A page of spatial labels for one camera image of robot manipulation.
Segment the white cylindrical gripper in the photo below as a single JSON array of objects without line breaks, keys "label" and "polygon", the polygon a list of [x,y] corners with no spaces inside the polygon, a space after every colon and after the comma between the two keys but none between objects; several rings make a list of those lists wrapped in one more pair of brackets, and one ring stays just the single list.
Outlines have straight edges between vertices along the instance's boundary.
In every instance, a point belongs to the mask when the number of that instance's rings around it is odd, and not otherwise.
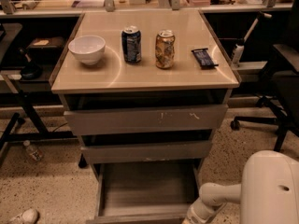
[{"label": "white cylindrical gripper", "polygon": [[189,208],[181,224],[210,224],[225,207],[225,200],[199,197]]}]

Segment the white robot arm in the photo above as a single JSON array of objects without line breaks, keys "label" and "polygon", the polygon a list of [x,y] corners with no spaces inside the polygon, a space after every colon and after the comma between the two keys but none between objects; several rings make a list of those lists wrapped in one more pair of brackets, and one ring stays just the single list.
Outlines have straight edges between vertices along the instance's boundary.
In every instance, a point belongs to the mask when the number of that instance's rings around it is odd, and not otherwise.
[{"label": "white robot arm", "polygon": [[227,203],[240,205],[240,224],[299,224],[299,162],[275,151],[254,153],[239,184],[205,183],[182,224],[209,224]]}]

